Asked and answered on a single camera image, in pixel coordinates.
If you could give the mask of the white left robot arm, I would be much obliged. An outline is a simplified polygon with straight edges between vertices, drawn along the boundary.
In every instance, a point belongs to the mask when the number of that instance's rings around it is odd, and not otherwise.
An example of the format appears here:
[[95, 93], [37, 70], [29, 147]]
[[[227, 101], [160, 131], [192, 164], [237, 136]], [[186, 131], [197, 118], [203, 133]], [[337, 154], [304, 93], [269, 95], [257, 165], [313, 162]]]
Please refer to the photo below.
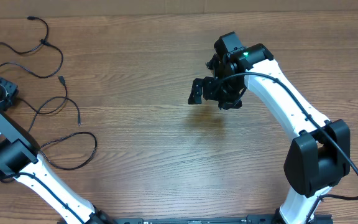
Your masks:
[[64, 223], [113, 223], [109, 215], [69, 188], [39, 151], [37, 141], [0, 109], [0, 181], [14, 179], [32, 189]]

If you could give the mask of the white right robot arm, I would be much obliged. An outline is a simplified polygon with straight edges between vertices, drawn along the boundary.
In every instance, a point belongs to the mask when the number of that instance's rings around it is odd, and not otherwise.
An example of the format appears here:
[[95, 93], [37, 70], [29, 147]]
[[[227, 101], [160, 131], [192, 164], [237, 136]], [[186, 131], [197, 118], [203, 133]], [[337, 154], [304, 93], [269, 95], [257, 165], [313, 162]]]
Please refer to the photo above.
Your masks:
[[309, 104], [287, 80], [263, 45], [242, 45], [235, 32], [220, 36], [206, 66], [212, 76], [193, 80], [188, 104], [218, 102], [239, 109], [246, 90], [253, 92], [280, 123], [291, 142], [284, 172], [290, 184], [285, 202], [273, 215], [247, 217], [247, 223], [332, 223], [315, 215], [322, 196], [349, 174], [350, 129], [331, 121]]

